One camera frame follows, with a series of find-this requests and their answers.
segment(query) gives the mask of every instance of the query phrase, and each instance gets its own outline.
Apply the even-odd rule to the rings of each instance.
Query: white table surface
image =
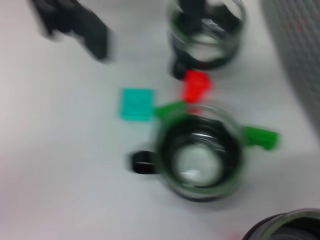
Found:
[[[244,124],[282,134],[274,152],[248,149],[240,188],[213,203],[175,196],[127,169],[153,124],[117,115],[119,89],[177,100],[163,0],[82,1],[115,32],[115,61],[94,61],[72,38],[43,38],[27,1],[0,2],[0,239],[240,240],[257,222],[320,208],[319,143],[293,94],[258,0],[245,0],[244,45],[212,73],[211,98]]]

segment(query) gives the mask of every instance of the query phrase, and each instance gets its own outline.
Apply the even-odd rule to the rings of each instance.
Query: cyan square tile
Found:
[[[120,116],[128,121],[150,121],[154,113],[154,90],[124,88]]]

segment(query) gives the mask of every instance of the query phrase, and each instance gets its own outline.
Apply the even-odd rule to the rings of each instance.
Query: black mug handle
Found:
[[[137,174],[156,174],[155,166],[152,162],[153,152],[138,151],[131,156],[131,169]]]

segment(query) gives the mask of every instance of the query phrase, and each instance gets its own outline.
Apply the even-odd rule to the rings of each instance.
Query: red plastic block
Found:
[[[183,100],[194,104],[212,87],[209,76],[203,72],[187,70],[184,77]]]

